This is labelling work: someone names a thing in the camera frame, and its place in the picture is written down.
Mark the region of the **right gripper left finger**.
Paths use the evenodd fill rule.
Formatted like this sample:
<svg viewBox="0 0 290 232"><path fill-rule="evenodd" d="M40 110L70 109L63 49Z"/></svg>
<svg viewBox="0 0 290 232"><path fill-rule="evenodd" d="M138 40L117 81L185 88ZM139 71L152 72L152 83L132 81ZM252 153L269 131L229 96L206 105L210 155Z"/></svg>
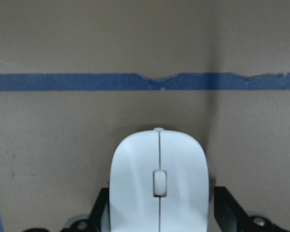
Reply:
<svg viewBox="0 0 290 232"><path fill-rule="evenodd" d="M87 219L89 232L109 232L109 188L102 188Z"/></svg>

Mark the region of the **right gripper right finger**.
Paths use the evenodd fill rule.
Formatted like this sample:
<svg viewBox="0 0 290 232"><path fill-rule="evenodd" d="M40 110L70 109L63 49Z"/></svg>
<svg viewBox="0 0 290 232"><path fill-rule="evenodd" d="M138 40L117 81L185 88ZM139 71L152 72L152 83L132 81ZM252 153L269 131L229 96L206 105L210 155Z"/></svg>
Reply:
<svg viewBox="0 0 290 232"><path fill-rule="evenodd" d="M226 187L214 187L214 217L222 232L253 232L250 217Z"/></svg>

